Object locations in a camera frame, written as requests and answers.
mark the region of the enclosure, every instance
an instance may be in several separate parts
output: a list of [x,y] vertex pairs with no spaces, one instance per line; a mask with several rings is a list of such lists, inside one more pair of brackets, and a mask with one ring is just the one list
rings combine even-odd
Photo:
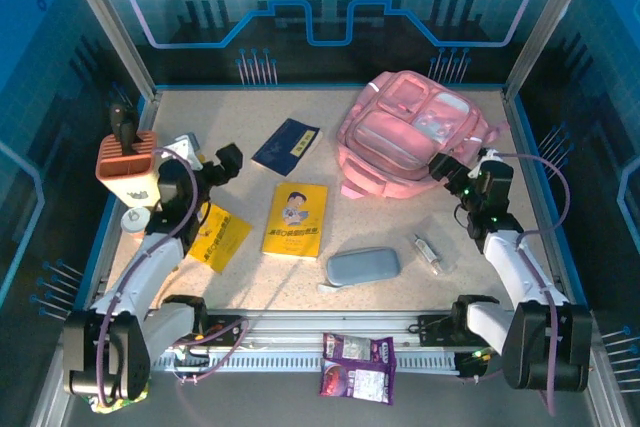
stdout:
[[[635,362],[637,346],[606,344],[625,326],[631,333],[620,338],[636,336],[640,314],[640,0],[0,0],[0,12],[3,425],[175,425],[184,415],[191,424],[220,415],[229,425],[275,425],[282,415],[281,425],[316,425],[309,422],[320,422],[325,405],[334,423],[417,425],[425,405],[438,425],[638,423],[637,372],[611,364]],[[558,396],[556,419],[503,380],[460,390],[412,363],[435,355],[406,332],[419,313],[446,313],[459,294],[509,299],[452,219],[455,202],[444,189],[409,200],[340,194],[334,139],[344,115],[376,76],[403,70],[470,99],[490,123],[506,120],[499,151],[541,155],[569,182],[563,226],[531,241],[556,286],[594,318],[588,388]],[[302,356],[305,367],[238,364],[178,399],[173,376],[157,363],[149,398],[108,416],[63,392],[64,318],[113,285],[139,246],[121,232],[124,204],[95,176],[114,99],[136,105],[140,130],[164,144],[193,132],[208,158],[229,142],[244,153],[238,179],[212,197],[251,233],[222,274],[187,258],[153,306],[170,294],[202,296],[212,311],[252,319],[245,350],[250,343],[266,362]],[[315,263],[260,252],[281,179],[250,158],[287,117],[324,133],[294,178],[329,186]],[[550,227],[567,200],[560,179],[541,164],[512,165],[511,211],[525,228]],[[416,229],[456,264],[447,279],[415,256],[407,239]],[[401,259],[397,279],[317,292],[331,255],[383,244]],[[73,298],[62,301],[61,265],[78,272]],[[404,359],[396,407],[316,398],[319,334],[331,329],[394,335]],[[234,395],[240,391],[247,394]],[[275,399],[291,392],[291,407],[275,412]]]

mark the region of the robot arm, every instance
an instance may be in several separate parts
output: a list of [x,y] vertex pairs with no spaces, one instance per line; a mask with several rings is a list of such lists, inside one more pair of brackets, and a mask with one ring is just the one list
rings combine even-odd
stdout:
[[460,199],[467,214],[467,232],[478,250],[496,269],[515,312],[505,311],[494,298],[461,296],[453,312],[459,328],[483,338],[502,356],[509,385],[545,389],[550,363],[550,316],[558,318],[555,359],[556,390],[579,392],[587,385],[591,347],[591,316],[572,305],[547,278],[531,253],[522,227],[508,213],[513,169],[496,151],[485,153],[469,170],[454,158],[438,154],[430,163],[436,180]]
[[[202,316],[206,315],[203,302],[176,299],[152,313],[149,308],[166,277],[191,248],[200,228],[197,213],[209,201],[209,191],[236,177],[242,167],[242,153],[234,144],[218,150],[216,156],[219,165],[205,162],[194,171],[196,192],[180,162],[169,160],[160,166],[160,208],[151,215],[138,252],[102,298],[86,311],[73,311],[65,321],[63,382],[68,393],[97,394],[97,344],[108,314],[103,383],[107,395],[117,399],[136,399],[149,379],[151,361],[202,325]],[[195,211],[178,232],[166,238],[182,224],[194,196]],[[114,297],[118,297],[118,303],[109,313]]]

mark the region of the purple snack package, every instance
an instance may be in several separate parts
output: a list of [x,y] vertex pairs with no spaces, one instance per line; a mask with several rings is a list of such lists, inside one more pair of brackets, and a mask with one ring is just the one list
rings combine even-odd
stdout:
[[324,360],[320,395],[393,405],[395,371],[391,364]]
[[354,362],[373,362],[396,365],[396,355],[393,349],[393,337],[371,340],[352,335],[327,334],[323,335],[323,357],[327,360],[340,362],[342,360]]

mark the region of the pen holder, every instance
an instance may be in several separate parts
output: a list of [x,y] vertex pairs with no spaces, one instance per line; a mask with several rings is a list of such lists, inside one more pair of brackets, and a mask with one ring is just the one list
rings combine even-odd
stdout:
[[128,207],[153,208],[160,200],[158,169],[153,149],[154,132],[138,132],[142,142],[133,144],[135,155],[122,155],[120,143],[108,135],[100,144],[96,177]]

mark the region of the children's book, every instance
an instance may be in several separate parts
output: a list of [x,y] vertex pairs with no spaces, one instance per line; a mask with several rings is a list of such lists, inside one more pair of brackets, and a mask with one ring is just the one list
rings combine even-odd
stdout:
[[[207,215],[206,212],[207,206],[203,206],[201,215]],[[216,272],[222,272],[250,231],[250,224],[211,204],[189,254]]]
[[273,195],[262,251],[318,257],[328,192],[326,185],[279,184]]
[[287,119],[251,160],[286,177],[321,138],[319,128]]

